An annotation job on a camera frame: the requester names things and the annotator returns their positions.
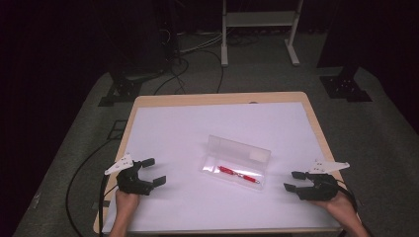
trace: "white tabletop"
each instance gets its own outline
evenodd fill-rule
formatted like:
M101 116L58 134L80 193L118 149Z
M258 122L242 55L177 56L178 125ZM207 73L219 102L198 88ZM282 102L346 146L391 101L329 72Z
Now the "white tabletop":
M271 150L262 191L202 172L209 135ZM288 193L291 171L307 171L325 156L300 102L138 108L125 152L155 158L138 176L167 176L141 203L129 228L141 233L290 232L339 229L323 209ZM112 198L104 233L114 222Z

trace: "hand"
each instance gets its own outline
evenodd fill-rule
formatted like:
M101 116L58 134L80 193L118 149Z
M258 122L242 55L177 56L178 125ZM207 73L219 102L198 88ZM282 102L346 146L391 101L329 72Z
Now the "hand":
M115 217L110 237L126 236L132 216L139 205L139 195L127 194L120 190L115 193L117 198L117 217Z
M343 193L338 192L336 197L328 201L310 200L309 202L325 208L351 236L369 236L351 201Z

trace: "clear plastic pencil case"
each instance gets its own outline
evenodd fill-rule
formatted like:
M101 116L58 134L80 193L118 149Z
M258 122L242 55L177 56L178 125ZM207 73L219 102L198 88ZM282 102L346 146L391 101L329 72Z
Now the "clear plastic pencil case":
M270 157L270 150L210 135L203 172L262 191Z

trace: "gray carpet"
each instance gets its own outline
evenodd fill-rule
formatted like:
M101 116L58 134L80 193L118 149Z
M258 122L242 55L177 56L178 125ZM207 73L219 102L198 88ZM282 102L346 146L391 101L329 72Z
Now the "gray carpet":
M360 69L359 86L373 99L367 103L348 103L329 99L319 76L335 75L340 68L317 69L326 35L297 34L294 47L301 62L290 63L284 46L285 36L263 36L245 47L230 47L229 66L223 70L219 93L302 91L307 94L331 151L337 161L349 162L343 178L365 206L360 216L376 236L417 236L419 233L419 137L383 91L378 79ZM208 40L183 36L182 47ZM219 47L208 47L219 55ZM185 55L188 70L180 77L187 94L216 93L221 68L215 56L206 52ZM183 65L175 65L179 72ZM168 78L143 84L140 95L153 95ZM67 187L82 162L90 157L74 179L69 209L74 224L83 236L92 230L99 188L104 170L115 160L119 142L107 142L117 119L127 119L132 103L98 107L111 87L107 73L98 79L77 119L51 164L40 186L38 204L29 207L15 236L76 236L65 211ZM158 94L183 94L176 80ZM337 236L337 233L303 233L293 236Z

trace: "pen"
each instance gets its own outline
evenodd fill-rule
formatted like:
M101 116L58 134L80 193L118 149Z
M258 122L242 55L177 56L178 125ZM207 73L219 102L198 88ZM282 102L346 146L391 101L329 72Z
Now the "pen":
M247 181L250 181L250 182L252 182L252 183L260 184L260 182L259 182L258 180L256 180L255 178L252 178L252 177L250 177L250 176L247 176L247 175L243 175L243 174L237 173L237 172L235 172L235 171L233 171L233 170L230 170L230 169L228 169L228 168L225 168L225 167L223 167L223 166L218 166L218 169L219 169L219 171L221 171L222 173L225 173L225 174L228 174L228 175L236 175L236 176L238 176L238 177L240 177L240 178L243 178L243 179L245 179L245 180L247 180Z

